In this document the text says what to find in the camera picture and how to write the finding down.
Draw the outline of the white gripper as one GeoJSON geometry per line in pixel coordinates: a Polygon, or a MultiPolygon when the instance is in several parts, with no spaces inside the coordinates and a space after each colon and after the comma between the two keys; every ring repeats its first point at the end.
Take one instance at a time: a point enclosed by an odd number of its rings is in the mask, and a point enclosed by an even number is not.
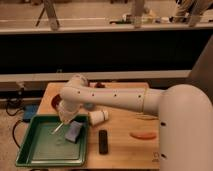
{"type": "Polygon", "coordinates": [[[74,118],[76,117],[76,112],[60,112],[59,113],[59,118],[60,118],[60,121],[67,125],[69,124],[74,118]]]}

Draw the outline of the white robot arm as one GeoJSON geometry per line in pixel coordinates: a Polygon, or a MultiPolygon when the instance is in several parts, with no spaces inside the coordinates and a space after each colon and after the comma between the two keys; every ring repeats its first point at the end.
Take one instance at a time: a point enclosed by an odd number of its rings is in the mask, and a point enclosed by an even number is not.
{"type": "Polygon", "coordinates": [[[213,171],[213,104],[199,88],[179,84],[151,88],[91,88],[75,75],[61,88],[61,121],[70,122],[82,103],[159,118],[160,171],[213,171]]]}

